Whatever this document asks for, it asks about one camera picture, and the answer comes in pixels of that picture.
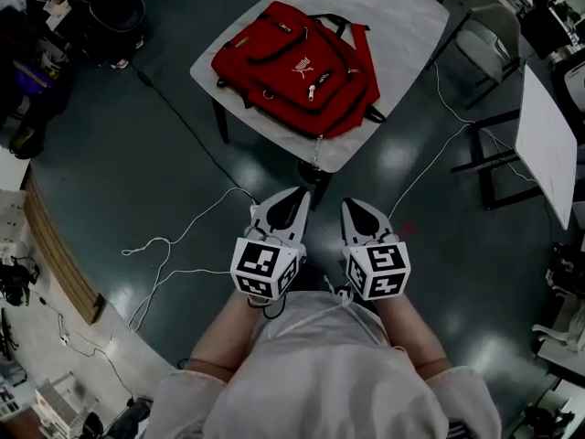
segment cable on floor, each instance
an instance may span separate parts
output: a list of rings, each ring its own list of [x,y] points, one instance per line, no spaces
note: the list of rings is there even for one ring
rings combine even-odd
[[[161,100],[163,100],[163,102],[168,106],[168,108],[171,111],[173,111],[173,113],[176,115],[176,117],[178,118],[178,120],[181,121],[181,123],[186,127],[186,129],[197,140],[197,142],[199,143],[199,146],[201,146],[201,148],[203,149],[203,151],[205,151],[206,155],[209,156],[209,159],[211,159],[211,161],[213,162],[213,164],[216,165],[216,167],[221,172],[223,172],[226,175],[226,177],[229,179],[229,181],[234,186],[236,186],[238,188],[242,188],[241,185],[238,184],[238,182],[236,182],[234,180],[234,178],[231,176],[231,174],[220,163],[218,163],[218,161],[216,160],[216,158],[211,154],[211,152],[203,144],[203,142],[201,141],[201,138],[199,138],[199,135],[197,135],[196,132],[195,132],[195,130],[193,130],[193,128],[191,128],[191,125],[189,125],[187,123],[187,121],[185,120],[185,117],[183,117],[181,115],[181,113],[175,108],[175,106],[166,98],[166,96],[158,88],[156,88],[156,86],[153,84],[152,80],[150,78],[148,78],[148,76],[143,71],[140,71],[139,69],[137,69],[136,66],[132,62],[130,62],[130,66],[136,72],[136,75],[138,76],[138,79],[143,84],[145,84],[146,86],[148,86],[149,88],[152,88],[154,90],[154,92],[156,92],[156,94],[158,94],[158,97],[161,98]]]
[[[233,192],[234,190],[238,190],[240,192],[243,192],[244,194],[246,194],[248,197],[250,197],[252,199],[252,204],[256,205],[256,200],[254,199],[254,197],[247,191],[244,190],[241,187],[232,187],[230,188],[225,194],[223,194],[223,196],[216,201],[213,205],[211,205],[209,208],[207,208],[205,211],[203,211],[202,213],[200,213],[199,215],[197,215],[195,218],[193,218],[193,220],[189,223],[189,225],[186,227],[186,229],[183,231],[183,233],[181,234],[181,236],[176,239],[175,241],[170,241],[167,238],[158,236],[155,238],[152,238],[151,240],[149,240],[146,245],[144,245],[143,247],[140,247],[138,249],[126,249],[124,251],[122,251],[122,255],[127,257],[129,255],[132,255],[133,253],[136,252],[142,252],[146,249],[148,249],[148,247],[150,247],[150,245],[153,242],[156,241],[162,241],[167,245],[167,253],[166,253],[166,257],[163,260],[163,262],[160,264],[160,266],[158,267],[158,271],[156,272],[156,278],[154,279],[154,285],[153,285],[153,289],[150,292],[150,294],[148,296],[145,297],[145,299],[143,299],[143,301],[138,305],[138,307],[136,307],[136,310],[134,310],[132,317],[130,318],[130,321],[128,322],[128,327],[132,330],[132,322],[134,321],[134,319],[136,318],[137,314],[139,313],[139,311],[141,310],[141,308],[143,307],[144,304],[146,304],[146,308],[144,309],[140,320],[138,321],[138,324],[136,326],[136,328],[134,330],[132,330],[133,332],[136,332],[140,329],[140,327],[143,324],[144,318],[146,317],[146,314],[148,314],[148,309],[150,308],[150,304],[151,301],[153,300],[153,296],[154,293],[156,292],[156,289],[163,284],[164,282],[168,281],[168,279],[173,276],[175,273],[212,273],[212,274],[226,274],[229,272],[216,272],[213,270],[208,270],[205,268],[197,268],[195,270],[174,270],[172,271],[164,280],[160,281],[161,278],[161,272],[163,271],[163,268],[165,267],[166,263],[169,261],[169,259],[171,258],[171,251],[172,248],[175,244],[178,244],[181,240],[183,240],[183,238],[185,238],[186,234],[189,232],[189,230],[193,227],[193,225],[197,222],[197,220],[199,220],[201,217],[205,216],[208,212],[210,212],[213,208],[215,208],[217,205],[219,205],[219,203],[221,203],[223,201],[223,199],[225,197],[228,196],[228,194],[230,192]]]
[[[447,145],[449,144],[449,142],[453,138],[455,138],[457,135],[459,135],[465,128],[467,128],[470,125],[472,125],[473,123],[475,123],[475,121],[468,120],[468,119],[463,119],[449,104],[447,104],[447,102],[445,102],[445,100],[443,99],[442,94],[441,94],[441,82],[440,82],[440,76],[439,76],[439,66],[437,65],[437,62],[434,62],[433,65],[435,67],[436,74],[437,74],[437,94],[439,94],[439,99],[441,100],[442,104],[457,118],[457,120],[465,123],[465,125],[461,129],[459,129],[459,131],[456,134],[453,134],[452,136],[450,136],[447,139],[447,141],[443,144],[443,146],[442,146],[441,150],[439,151],[439,153],[434,158],[432,158],[432,161],[429,163],[429,165],[426,166],[423,169],[423,171],[412,181],[412,183],[409,185],[409,187],[406,189],[406,191],[400,196],[400,198],[398,199],[398,201],[394,204],[394,208],[392,209],[392,211],[390,211],[390,214],[388,215],[388,219],[392,218],[392,215],[394,214],[394,211],[396,210],[396,207],[399,205],[400,201],[402,201],[402,199],[406,196],[406,194],[408,194],[410,192],[410,190],[419,181],[419,179],[424,175],[424,173],[426,173],[431,168],[431,166],[437,161],[437,159],[439,159],[439,156],[445,150],[445,148],[447,147]],[[498,146],[498,143],[500,145],[505,146],[506,148],[508,148],[510,150],[512,149],[512,148],[510,148],[510,146],[506,145],[503,141],[501,141],[494,134],[492,134],[492,132],[490,132],[487,128],[482,128],[481,130],[485,134],[488,134],[489,136],[492,137],[492,141],[494,142],[495,148],[497,149],[497,151],[499,153],[502,153],[502,150]],[[516,171],[514,169],[514,167],[511,164],[507,163],[506,165],[508,167],[510,167],[510,169],[512,170],[512,172],[514,172],[514,174],[516,174],[518,177],[523,178],[525,181],[527,181],[527,182],[536,182],[535,179],[530,178],[530,177],[526,177],[526,176],[523,176],[522,174],[520,174],[518,171]]]
[[[78,349],[74,348],[73,346],[71,346],[71,344],[69,343],[69,331],[65,328],[65,317],[52,305],[50,305],[47,300],[41,296],[39,293],[37,293],[34,290],[30,290],[31,293],[34,293],[37,295],[38,297],[38,301],[40,304],[45,305],[46,307],[48,307],[49,309],[51,309],[55,314],[57,314],[57,323],[58,323],[58,336],[61,339],[61,341],[63,342],[63,344],[69,348],[72,349],[73,351],[75,351],[76,353],[81,354],[81,356],[84,356],[86,358],[93,358],[96,354],[96,352],[100,352],[105,358],[106,360],[110,363],[110,366],[112,366],[113,369],[113,373],[116,375],[116,377],[118,378],[118,381],[120,382],[120,385],[122,385],[122,387],[124,388],[125,391],[127,391],[130,394],[130,399],[128,401],[128,403],[130,403],[130,405],[134,402],[134,395],[132,393],[132,391],[130,389],[128,389],[126,387],[126,384],[124,384],[122,378],[120,377],[120,374],[118,373],[118,370],[116,369],[116,367],[114,366],[112,360],[108,357],[108,355],[106,354],[105,351],[99,349],[99,348],[94,348],[93,352],[91,354],[87,354],[84,353],[83,351],[79,351]]]

